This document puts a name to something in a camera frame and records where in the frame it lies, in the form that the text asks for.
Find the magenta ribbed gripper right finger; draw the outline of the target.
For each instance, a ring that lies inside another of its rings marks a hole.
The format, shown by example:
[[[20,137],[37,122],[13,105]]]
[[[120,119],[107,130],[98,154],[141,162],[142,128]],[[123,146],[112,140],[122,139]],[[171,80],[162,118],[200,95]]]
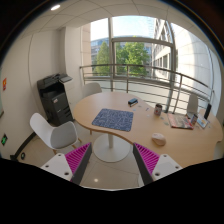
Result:
[[[140,171],[138,184],[145,186],[182,169],[168,154],[157,154],[138,144],[133,144],[133,154]]]

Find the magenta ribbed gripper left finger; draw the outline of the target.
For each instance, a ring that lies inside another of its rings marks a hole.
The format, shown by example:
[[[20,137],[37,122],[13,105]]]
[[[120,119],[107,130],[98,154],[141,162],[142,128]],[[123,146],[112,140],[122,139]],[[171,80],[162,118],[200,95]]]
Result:
[[[92,144],[87,143],[67,154],[57,153],[42,166],[42,169],[79,185],[91,154]]]

